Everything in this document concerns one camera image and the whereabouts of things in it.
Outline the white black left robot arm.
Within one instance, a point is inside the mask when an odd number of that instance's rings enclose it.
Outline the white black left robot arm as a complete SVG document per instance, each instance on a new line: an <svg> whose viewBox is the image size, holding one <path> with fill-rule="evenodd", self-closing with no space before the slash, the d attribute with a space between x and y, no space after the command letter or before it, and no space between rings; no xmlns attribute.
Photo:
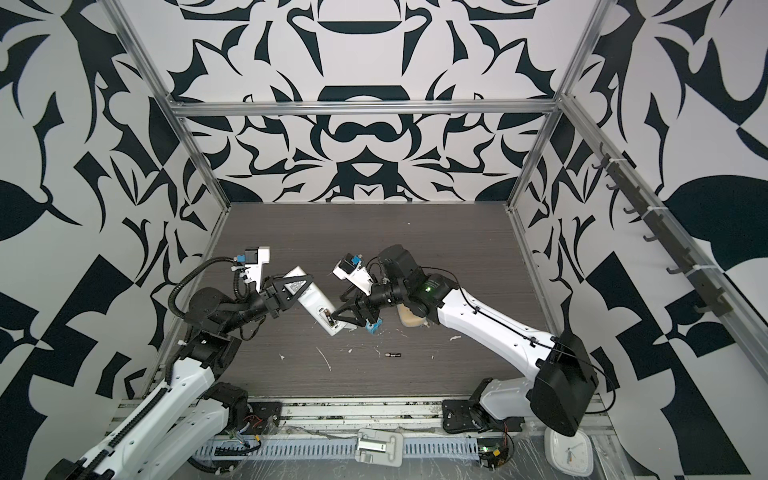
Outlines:
<svg viewBox="0 0 768 480"><path fill-rule="evenodd" d="M217 434L246 427L248 394L221 381L237 354L237 332L250 322L277 318L314 283L312 276L278 276L240 297L206 287L172 312L196 333L178 349L163 380L142 403L80 459L60 460L50 479L168 479Z"/></svg>

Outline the white remote control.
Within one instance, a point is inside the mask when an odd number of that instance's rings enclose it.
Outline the white remote control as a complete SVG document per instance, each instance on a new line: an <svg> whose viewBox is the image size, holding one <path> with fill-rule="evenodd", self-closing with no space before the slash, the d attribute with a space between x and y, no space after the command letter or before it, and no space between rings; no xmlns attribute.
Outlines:
<svg viewBox="0 0 768 480"><path fill-rule="evenodd" d="M296 266L290 270L285 276L307 274L300 266ZM322 321L320 310L328 309L335 311L335 307L328 297L313 284L306 290L306 292L298 298L298 303L310 314L310 316L330 335L335 336L337 333L344 329L341 322L337 322L335 327L329 327Z"/></svg>

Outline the white square clock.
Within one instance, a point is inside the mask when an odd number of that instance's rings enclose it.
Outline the white square clock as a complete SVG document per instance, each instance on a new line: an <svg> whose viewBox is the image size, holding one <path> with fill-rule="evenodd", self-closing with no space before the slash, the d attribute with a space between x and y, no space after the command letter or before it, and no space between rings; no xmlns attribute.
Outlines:
<svg viewBox="0 0 768 480"><path fill-rule="evenodd" d="M586 478L594 472L592 442L582 430L574 436L565 436L547 428L544 451L549 464L561 473Z"/></svg>

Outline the black coat hook rack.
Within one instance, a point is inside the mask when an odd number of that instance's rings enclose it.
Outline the black coat hook rack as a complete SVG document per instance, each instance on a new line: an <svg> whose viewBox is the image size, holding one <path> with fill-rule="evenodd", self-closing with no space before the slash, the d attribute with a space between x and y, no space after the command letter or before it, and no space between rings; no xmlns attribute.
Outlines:
<svg viewBox="0 0 768 480"><path fill-rule="evenodd" d="M670 275L682 275L700 296L703 304L695 310L723 317L734 311L726 297L722 280L717 278L718 268L696 250L693 240L683 227L636 173L629 160L611 156L599 147L600 160L593 167L603 170L612 179L611 191L619 191L630 206L624 212L642 220L650 230L644 237L649 243L657 242L673 262L666 269Z"/></svg>

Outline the small green circuit board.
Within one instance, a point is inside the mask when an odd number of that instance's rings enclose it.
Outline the small green circuit board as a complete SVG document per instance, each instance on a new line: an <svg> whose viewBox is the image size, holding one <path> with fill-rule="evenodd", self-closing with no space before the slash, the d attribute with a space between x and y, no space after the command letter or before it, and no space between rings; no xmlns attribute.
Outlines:
<svg viewBox="0 0 768 480"><path fill-rule="evenodd" d="M482 468L496 470L514 454L514 442L509 436L486 437L478 440L478 462Z"/></svg>

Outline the wooden board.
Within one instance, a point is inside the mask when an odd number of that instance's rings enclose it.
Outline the wooden board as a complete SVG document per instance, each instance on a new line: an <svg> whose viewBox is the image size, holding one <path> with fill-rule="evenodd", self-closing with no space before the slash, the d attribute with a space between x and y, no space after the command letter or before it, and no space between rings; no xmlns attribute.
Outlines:
<svg viewBox="0 0 768 480"><path fill-rule="evenodd" d="M412 313L405 305L397 306L397 314L401 324L406 328L417 328L428 323L426 318Z"/></svg>

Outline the blue owl toy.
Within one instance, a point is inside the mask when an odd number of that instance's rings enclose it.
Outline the blue owl toy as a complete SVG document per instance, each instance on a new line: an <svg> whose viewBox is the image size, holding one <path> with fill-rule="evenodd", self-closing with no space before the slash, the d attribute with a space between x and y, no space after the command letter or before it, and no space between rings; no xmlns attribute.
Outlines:
<svg viewBox="0 0 768 480"><path fill-rule="evenodd" d="M382 319L381 319L381 318L379 318L379 319L378 319L376 322L368 322L368 323L366 324L366 330L367 330L367 331L368 331L370 334L372 334L372 335L375 335L375 334L376 334L376 332L377 332L377 331L379 330L379 328L381 327L381 325L382 325Z"/></svg>

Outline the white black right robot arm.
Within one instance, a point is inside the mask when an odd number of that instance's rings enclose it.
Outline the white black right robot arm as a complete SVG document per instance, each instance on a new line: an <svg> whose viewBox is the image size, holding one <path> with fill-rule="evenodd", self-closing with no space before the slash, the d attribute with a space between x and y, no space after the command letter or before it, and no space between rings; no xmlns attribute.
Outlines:
<svg viewBox="0 0 768 480"><path fill-rule="evenodd" d="M534 417L560 435L577 434L605 374L572 330L553 334L520 323L478 300L449 270L419 265L400 244L373 262L379 276L357 255L347 254L334 266L334 275L351 286L332 319L364 327L379 320L383 309L402 307L421 322L473 339L519 372L511 380L480 382L460 432L499 430L511 418Z"/></svg>

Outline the white mounting bracket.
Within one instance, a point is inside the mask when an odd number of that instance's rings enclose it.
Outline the white mounting bracket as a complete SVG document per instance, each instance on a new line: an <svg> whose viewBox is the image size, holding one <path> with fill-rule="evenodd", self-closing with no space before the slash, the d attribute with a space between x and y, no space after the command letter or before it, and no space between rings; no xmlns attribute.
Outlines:
<svg viewBox="0 0 768 480"><path fill-rule="evenodd" d="M403 462L405 438L383 430L360 429L354 458L358 463L399 468Z"/></svg>

